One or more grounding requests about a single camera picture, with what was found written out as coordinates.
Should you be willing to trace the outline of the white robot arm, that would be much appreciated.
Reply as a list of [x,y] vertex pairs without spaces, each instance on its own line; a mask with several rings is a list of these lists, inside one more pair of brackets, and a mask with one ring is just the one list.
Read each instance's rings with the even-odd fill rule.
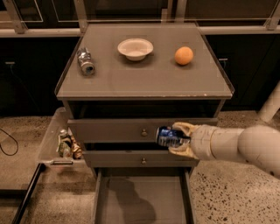
[[250,164],[280,179],[280,131],[256,125],[246,129],[219,128],[175,122],[172,127],[191,138],[169,152],[198,160],[223,160]]

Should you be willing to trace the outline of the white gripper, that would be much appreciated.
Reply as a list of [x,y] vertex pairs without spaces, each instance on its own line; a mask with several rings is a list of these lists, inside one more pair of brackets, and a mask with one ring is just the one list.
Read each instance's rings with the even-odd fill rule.
[[199,126],[189,122],[175,122],[172,127],[175,130],[181,130],[186,136],[191,137],[191,146],[187,143],[178,148],[169,147],[170,153],[199,160],[214,160],[214,154],[211,150],[211,139],[213,133],[217,130],[216,127],[209,125]]

